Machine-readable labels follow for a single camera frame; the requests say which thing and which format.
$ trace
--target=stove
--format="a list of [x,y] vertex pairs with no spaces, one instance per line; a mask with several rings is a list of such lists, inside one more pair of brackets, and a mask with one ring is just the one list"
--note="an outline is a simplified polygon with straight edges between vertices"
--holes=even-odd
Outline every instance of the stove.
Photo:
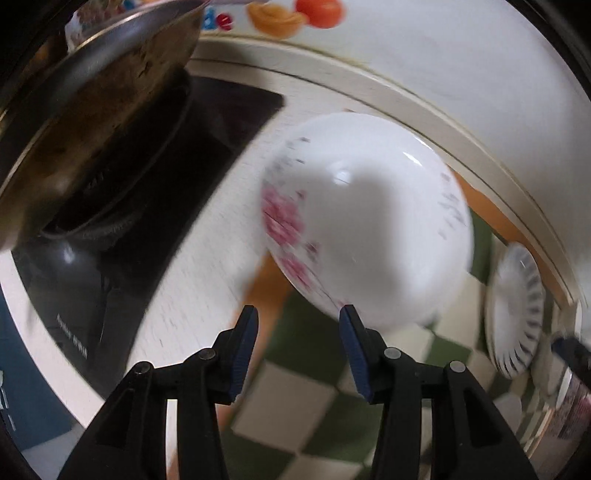
[[41,235],[13,251],[41,321],[103,398],[201,208],[282,105],[276,93],[182,71]]

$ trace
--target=white wall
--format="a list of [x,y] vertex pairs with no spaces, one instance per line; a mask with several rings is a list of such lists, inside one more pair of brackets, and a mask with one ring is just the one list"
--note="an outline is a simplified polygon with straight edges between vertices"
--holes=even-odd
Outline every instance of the white wall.
[[[549,42],[505,0],[344,3],[341,25],[289,41],[361,64],[462,124],[538,203],[591,299],[591,102]],[[215,8],[234,17],[232,33],[261,35],[242,5]]]

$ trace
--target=white bowl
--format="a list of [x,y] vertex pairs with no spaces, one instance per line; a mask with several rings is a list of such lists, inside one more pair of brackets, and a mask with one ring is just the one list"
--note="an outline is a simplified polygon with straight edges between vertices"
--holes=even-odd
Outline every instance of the white bowl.
[[294,287],[381,330],[429,321],[457,295],[472,222],[439,155],[371,115],[333,113],[291,131],[262,184],[268,247]]

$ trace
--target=green checkered floor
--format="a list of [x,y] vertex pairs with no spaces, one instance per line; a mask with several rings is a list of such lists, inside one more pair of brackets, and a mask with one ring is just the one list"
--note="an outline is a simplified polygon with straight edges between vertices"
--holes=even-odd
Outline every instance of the green checkered floor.
[[[517,438],[529,449],[548,420],[528,373],[507,380],[488,359],[483,299],[491,264],[506,248],[491,228],[472,214],[475,253],[463,291],[427,327],[409,325],[384,339],[416,361],[464,362],[492,399],[513,391],[524,414]],[[547,292],[544,329],[558,308]],[[421,475],[428,474],[431,412],[425,403]],[[382,407],[357,395],[340,344],[337,323],[294,292],[286,301],[264,359],[223,432],[232,480],[353,480],[369,477]]]

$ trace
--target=countertop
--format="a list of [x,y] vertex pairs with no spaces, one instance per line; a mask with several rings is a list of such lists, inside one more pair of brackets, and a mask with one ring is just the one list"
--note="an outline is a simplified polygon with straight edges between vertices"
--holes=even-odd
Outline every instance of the countertop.
[[[191,61],[187,68],[194,74],[280,93],[285,97],[285,107],[237,159],[185,237],[145,313],[128,368],[143,360],[155,367],[181,362],[211,346],[217,334],[232,325],[265,259],[259,219],[260,181],[274,145],[289,127],[323,113],[344,110],[382,116],[334,90],[265,69],[199,60]],[[460,164],[452,166],[466,184],[487,190],[468,169]],[[0,254],[0,286],[35,364],[72,415],[87,426],[102,399],[68,363],[45,330],[28,300],[10,252]],[[168,418],[175,416],[176,404],[171,403]],[[176,445],[176,427],[174,421],[168,423],[170,457]]]

